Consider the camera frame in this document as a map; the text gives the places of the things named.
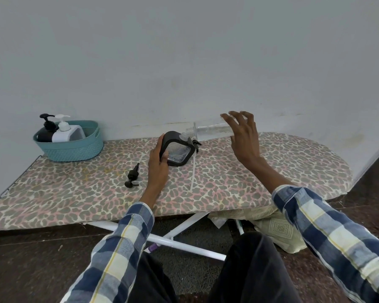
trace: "ironing board cover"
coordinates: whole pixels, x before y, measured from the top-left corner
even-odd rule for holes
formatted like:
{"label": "ironing board cover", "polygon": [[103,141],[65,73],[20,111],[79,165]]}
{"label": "ironing board cover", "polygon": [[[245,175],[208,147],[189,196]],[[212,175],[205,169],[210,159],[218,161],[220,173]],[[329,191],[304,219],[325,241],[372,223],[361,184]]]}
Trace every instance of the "ironing board cover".
{"label": "ironing board cover", "polygon": [[[107,141],[97,157],[83,162],[55,163],[40,157],[0,199],[0,229],[122,218],[146,188],[149,152],[156,142],[156,138]],[[296,185],[306,186],[324,199],[349,191],[351,171],[327,147],[271,132],[260,134],[260,145],[268,163]],[[137,162],[139,186],[126,188],[126,175]],[[268,191],[234,156],[230,138],[203,142],[190,192],[192,168],[192,159],[185,166],[170,167],[170,178],[154,207],[155,216],[271,204]]]}

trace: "brown floor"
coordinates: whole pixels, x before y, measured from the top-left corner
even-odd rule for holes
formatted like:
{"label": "brown floor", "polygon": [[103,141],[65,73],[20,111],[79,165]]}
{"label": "brown floor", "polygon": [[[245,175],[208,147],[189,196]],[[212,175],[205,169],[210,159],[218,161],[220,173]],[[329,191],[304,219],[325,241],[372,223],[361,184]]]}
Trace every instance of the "brown floor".
{"label": "brown floor", "polygon": [[[329,203],[379,237],[379,159],[349,194]],[[236,240],[234,221],[228,225]],[[244,229],[253,231],[247,223]],[[58,302],[107,233],[90,225],[0,232],[0,302]],[[308,249],[293,255],[278,251],[304,302],[348,302]],[[206,298],[207,294],[192,293],[180,296],[180,301]]]}

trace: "woven basket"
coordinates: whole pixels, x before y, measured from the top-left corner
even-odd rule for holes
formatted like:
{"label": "woven basket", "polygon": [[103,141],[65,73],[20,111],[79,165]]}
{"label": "woven basket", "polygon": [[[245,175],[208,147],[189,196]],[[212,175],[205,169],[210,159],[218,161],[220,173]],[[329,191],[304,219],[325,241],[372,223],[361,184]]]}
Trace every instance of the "woven basket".
{"label": "woven basket", "polygon": [[97,156],[104,146],[98,123],[91,120],[68,121],[68,123],[80,125],[86,138],[66,142],[38,142],[37,135],[45,130],[42,128],[35,133],[33,139],[54,162],[76,162]]}

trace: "blue and white plaid shirt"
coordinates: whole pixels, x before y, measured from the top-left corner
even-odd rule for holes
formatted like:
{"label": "blue and white plaid shirt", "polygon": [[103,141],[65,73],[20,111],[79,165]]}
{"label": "blue and white plaid shirt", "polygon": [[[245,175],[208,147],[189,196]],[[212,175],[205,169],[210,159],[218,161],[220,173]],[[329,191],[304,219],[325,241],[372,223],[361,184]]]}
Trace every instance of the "blue and white plaid shirt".
{"label": "blue and white plaid shirt", "polygon": [[[348,298],[379,302],[379,239],[307,188],[283,185],[272,199]],[[153,224],[150,208],[133,204],[94,247],[90,265],[61,302],[126,302]]]}

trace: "white pump head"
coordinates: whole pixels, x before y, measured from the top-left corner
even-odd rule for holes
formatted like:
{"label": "white pump head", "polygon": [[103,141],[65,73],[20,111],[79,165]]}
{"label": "white pump head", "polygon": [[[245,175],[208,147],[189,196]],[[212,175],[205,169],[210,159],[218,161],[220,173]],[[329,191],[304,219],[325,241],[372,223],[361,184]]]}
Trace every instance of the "white pump head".
{"label": "white pump head", "polygon": [[59,126],[59,131],[61,132],[66,132],[70,130],[70,125],[66,121],[63,121],[64,117],[70,117],[70,116],[62,115],[62,114],[58,114],[55,116],[55,118],[60,120],[58,126]]}

